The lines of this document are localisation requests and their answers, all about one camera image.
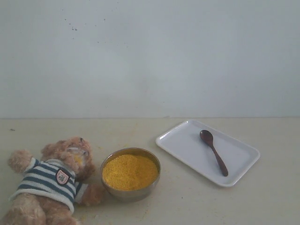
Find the steel bowl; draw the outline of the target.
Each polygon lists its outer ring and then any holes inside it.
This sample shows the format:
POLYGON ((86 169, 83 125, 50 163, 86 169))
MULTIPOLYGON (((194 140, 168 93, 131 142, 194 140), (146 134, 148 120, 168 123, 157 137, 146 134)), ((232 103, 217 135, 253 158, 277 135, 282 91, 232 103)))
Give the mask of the steel bowl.
POLYGON ((160 172, 161 172, 161 165, 160 165, 159 159, 150 151, 141 149, 141 148, 125 148, 125 149, 118 150, 118 151, 110 154, 108 157, 106 157, 106 159, 102 162, 101 167, 100 167, 100 175, 101 175, 101 181, 102 181, 103 186, 106 188, 107 192, 111 196, 113 196, 114 198, 116 198, 122 202, 137 202, 137 201, 140 201, 140 200, 146 198, 147 196, 149 196, 155 189, 155 187, 160 179, 160 172), (103 180, 103 177, 102 177, 103 168, 109 161, 115 159, 118 156, 125 155, 125 154, 144 156, 144 157, 147 157, 150 160, 152 160, 158 169, 158 177, 154 180, 154 182, 145 188, 142 188, 139 190, 134 190, 134 191, 121 191, 121 190, 117 190, 117 189, 110 187, 103 180))

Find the beige teddy bear striped sweater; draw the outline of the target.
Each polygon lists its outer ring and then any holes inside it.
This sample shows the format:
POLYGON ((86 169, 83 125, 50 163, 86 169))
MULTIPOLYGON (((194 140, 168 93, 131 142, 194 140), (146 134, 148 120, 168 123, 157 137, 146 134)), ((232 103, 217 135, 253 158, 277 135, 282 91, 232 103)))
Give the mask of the beige teddy bear striped sweater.
POLYGON ((35 158, 28 150, 15 150, 7 164, 23 175, 11 195, 12 205, 2 225, 78 225, 74 205, 100 204, 105 189, 97 183, 86 184, 96 167, 92 149, 82 137, 47 144, 35 158))

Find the dark brown wooden spoon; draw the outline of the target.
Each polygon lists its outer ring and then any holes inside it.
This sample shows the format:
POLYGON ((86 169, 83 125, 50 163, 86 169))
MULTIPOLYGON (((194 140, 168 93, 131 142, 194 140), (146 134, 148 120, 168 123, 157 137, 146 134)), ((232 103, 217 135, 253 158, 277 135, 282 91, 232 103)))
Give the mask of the dark brown wooden spoon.
POLYGON ((218 163, 218 166, 220 168, 220 171, 222 173, 222 175, 224 177, 227 177, 229 175, 228 169, 226 167, 226 165, 224 164, 222 158, 219 156, 218 152, 216 151, 214 145, 213 145, 213 141, 214 141, 214 137, 212 135, 212 133, 208 130, 201 130, 199 133, 200 139, 211 148, 211 150, 213 151, 216 161, 218 163))

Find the white rectangular plastic tray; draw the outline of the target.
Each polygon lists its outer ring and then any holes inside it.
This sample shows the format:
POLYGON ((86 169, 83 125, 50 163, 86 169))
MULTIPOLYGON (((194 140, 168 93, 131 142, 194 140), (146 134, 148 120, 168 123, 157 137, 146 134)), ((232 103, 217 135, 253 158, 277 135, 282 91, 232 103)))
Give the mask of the white rectangular plastic tray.
POLYGON ((187 120, 156 138, 156 144, 208 180, 221 187, 234 186, 260 158, 260 152, 197 120, 187 120), (213 135, 213 144, 229 175, 223 176, 211 148, 200 138, 200 131, 213 135))

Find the yellow millet grains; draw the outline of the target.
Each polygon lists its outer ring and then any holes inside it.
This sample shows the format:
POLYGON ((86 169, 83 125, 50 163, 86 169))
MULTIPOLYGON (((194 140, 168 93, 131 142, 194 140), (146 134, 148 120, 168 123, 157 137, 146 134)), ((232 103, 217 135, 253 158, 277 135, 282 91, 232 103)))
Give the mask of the yellow millet grains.
POLYGON ((109 161, 103 168, 102 177, 114 189, 134 191, 153 183, 158 177, 158 169, 147 157, 125 154, 109 161))

